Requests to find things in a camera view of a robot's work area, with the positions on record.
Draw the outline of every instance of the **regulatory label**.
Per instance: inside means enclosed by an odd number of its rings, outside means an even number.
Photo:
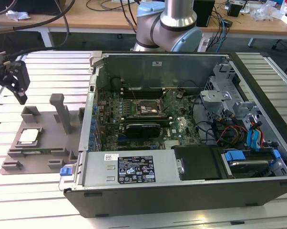
[[[119,154],[105,154],[104,160],[105,161],[117,161],[119,157]]]
[[[118,158],[120,184],[155,182],[152,156],[126,156]]]

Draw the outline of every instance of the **metal bracket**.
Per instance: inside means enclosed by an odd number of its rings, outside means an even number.
[[[246,115],[255,114],[257,109],[258,107],[255,102],[236,102],[233,106],[236,117],[245,117]]]

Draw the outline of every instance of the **blue release tab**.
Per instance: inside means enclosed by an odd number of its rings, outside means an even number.
[[[161,13],[164,11],[164,2],[161,1],[149,1],[141,3],[137,8],[137,16],[143,17]]]
[[[276,159],[278,159],[278,158],[280,158],[280,157],[281,157],[281,155],[280,155],[279,151],[278,151],[278,150],[276,150],[276,149],[274,149],[274,150],[273,150],[273,154],[274,154],[274,156],[275,156],[275,158],[276,158]]]
[[[230,150],[225,153],[227,161],[242,161],[245,160],[245,156],[242,150]]]
[[[231,161],[232,160],[232,158],[230,156],[230,153],[227,152],[224,155],[225,155],[226,161]]]
[[[72,168],[61,168],[60,169],[60,176],[71,176],[72,175]]]

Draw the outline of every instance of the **blue latch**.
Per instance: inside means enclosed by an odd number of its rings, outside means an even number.
[[[63,167],[60,169],[60,176],[71,176],[72,175],[72,168]]]
[[[276,159],[278,159],[278,158],[280,158],[280,157],[281,157],[281,155],[280,155],[279,151],[278,151],[278,150],[276,150],[276,149],[274,149],[274,150],[273,150],[273,154],[274,154],[274,156],[275,156],[275,158],[276,158]]]
[[[227,151],[224,155],[227,161],[245,160],[245,156],[242,150],[230,150],[230,151]]]

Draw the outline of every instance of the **paper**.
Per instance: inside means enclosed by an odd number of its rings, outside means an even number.
[[[9,19],[12,19],[14,21],[25,20],[25,19],[29,19],[30,18],[27,12],[16,12],[16,11],[12,11],[12,10],[9,10],[6,13],[6,16]]]

